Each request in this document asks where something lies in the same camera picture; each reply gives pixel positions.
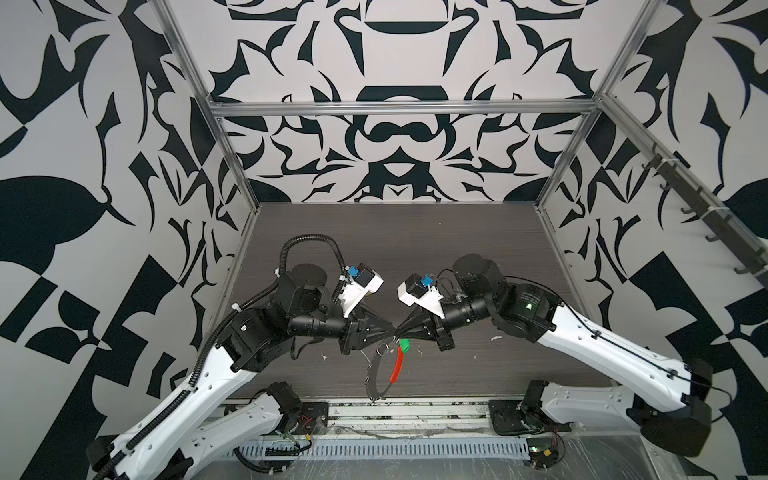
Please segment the red handle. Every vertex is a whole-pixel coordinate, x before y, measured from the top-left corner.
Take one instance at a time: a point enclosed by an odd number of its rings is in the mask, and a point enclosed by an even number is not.
[[[402,349],[400,349],[400,345],[398,345],[397,359],[395,360],[395,369],[392,371],[392,375],[389,376],[389,383],[397,382],[397,376],[400,375],[401,366],[402,366]]]

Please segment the clear plastic sheet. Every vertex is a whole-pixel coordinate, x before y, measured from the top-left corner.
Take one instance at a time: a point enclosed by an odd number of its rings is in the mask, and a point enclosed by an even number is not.
[[[561,462],[547,470],[536,470],[523,461],[501,458],[429,460],[296,460],[287,471],[274,475],[284,480],[678,480],[685,479],[677,458],[643,440],[639,434],[606,435],[598,432],[562,434],[566,451]],[[269,478],[252,472],[236,459],[213,462],[196,480],[242,480]]]

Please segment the black and white patterned wall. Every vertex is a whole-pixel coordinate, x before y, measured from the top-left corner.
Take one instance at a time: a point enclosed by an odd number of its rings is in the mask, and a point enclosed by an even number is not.
[[[221,102],[590,98],[641,0],[175,0]],[[261,201],[533,201],[576,114],[231,118]]]
[[[768,10],[760,0],[670,0],[616,92],[765,238]],[[768,475],[768,292],[605,116],[546,211],[589,314],[636,343],[714,367],[714,415],[689,475]]]
[[[0,476],[85,478],[186,376],[249,207],[144,0],[3,2],[0,43]]]

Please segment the wood grain surface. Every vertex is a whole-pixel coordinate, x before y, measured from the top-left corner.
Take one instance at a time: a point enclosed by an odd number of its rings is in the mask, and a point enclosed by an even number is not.
[[[467,253],[494,260],[504,274],[550,286],[569,302],[571,292],[530,205],[520,204],[264,204],[232,300],[242,301],[274,280],[280,248],[303,233],[324,233],[339,244],[348,265],[364,262],[384,279],[367,304],[400,324],[410,308],[397,299],[397,286],[411,273],[437,273]],[[315,263],[336,284],[338,264],[320,242],[291,249],[288,269]],[[412,340],[391,396],[502,396],[525,392],[544,379],[571,386],[605,386],[607,377],[563,353],[506,336],[490,321],[453,333],[456,348],[440,352],[432,342]],[[297,345],[308,339],[299,338]],[[327,339],[310,345],[298,360],[282,356],[235,393],[248,398],[271,382],[287,381],[300,396],[366,396],[364,380],[375,347],[339,353]],[[394,354],[383,359],[379,382],[392,371]]]

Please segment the patterned wallpaper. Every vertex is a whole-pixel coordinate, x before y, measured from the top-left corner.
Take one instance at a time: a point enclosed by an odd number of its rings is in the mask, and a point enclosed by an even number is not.
[[[670,0],[617,96],[759,236],[766,221],[768,5]],[[715,371],[713,424],[689,475],[768,475],[768,292],[605,116],[547,204],[589,313],[654,351]]]
[[[578,114],[228,118],[260,201],[536,200]]]
[[[79,480],[186,376],[249,207],[144,0],[0,11],[0,477]]]
[[[218,101],[590,97],[642,3],[172,1]]]

